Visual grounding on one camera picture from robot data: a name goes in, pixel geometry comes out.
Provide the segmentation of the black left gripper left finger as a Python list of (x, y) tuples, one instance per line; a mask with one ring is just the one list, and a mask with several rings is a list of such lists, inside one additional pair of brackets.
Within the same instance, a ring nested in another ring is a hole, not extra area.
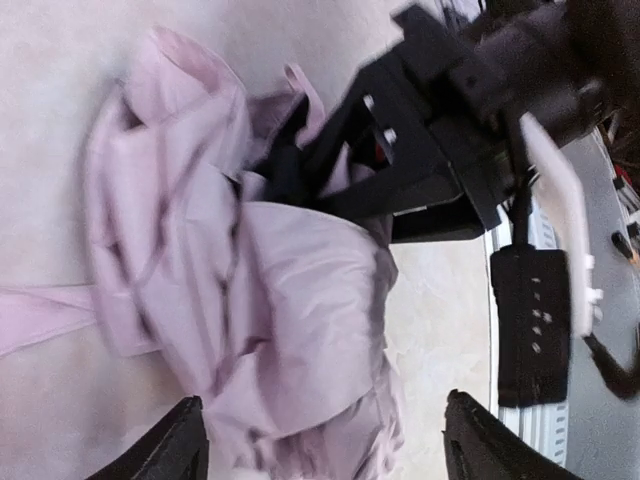
[(202, 400), (185, 397), (92, 480), (205, 480), (209, 440)]

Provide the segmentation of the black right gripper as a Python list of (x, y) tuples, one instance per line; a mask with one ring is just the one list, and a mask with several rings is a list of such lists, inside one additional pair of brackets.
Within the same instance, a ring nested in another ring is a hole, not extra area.
[[(414, 4), (402, 40), (363, 67), (310, 142), (305, 97), (259, 163), (268, 190), (307, 190), (308, 207), (359, 220), (393, 215), (400, 243), (475, 239), (505, 200), (505, 141), (472, 97), (498, 81), (458, 37)], [(321, 190), (338, 191), (318, 198)]]

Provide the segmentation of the pink folding umbrella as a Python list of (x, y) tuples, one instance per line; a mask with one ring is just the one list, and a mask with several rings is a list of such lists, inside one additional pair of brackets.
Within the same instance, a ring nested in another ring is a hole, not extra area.
[(111, 90), (84, 159), (90, 282), (1, 291), (1, 475), (82, 479), (185, 397), (207, 478), (385, 479), (402, 438), (386, 356), (387, 217), (265, 197), (257, 167), (304, 73), (250, 97), (216, 54), (157, 27)]

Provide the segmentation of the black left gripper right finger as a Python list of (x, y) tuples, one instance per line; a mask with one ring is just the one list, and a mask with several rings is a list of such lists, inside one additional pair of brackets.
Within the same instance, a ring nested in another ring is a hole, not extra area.
[(450, 480), (579, 480), (525, 444), (466, 392), (449, 393), (445, 421)]

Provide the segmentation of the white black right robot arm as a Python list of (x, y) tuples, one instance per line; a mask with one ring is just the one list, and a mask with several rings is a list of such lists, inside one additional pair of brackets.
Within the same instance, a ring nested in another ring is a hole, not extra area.
[(562, 146), (639, 102), (635, 1), (491, 1), (459, 31), (416, 4), (394, 20), (402, 39), (304, 147), (311, 103), (295, 109), (257, 167), (268, 201), (390, 215), (397, 243), (474, 239), (526, 180), (521, 115)]

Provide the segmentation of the aluminium front rail frame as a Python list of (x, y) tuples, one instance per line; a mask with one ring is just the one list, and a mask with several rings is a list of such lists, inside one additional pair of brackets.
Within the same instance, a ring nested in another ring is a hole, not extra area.
[(639, 475), (639, 198), (599, 132), (556, 147), (523, 120), (539, 176), (493, 230), (489, 409), (449, 426), (451, 472)]

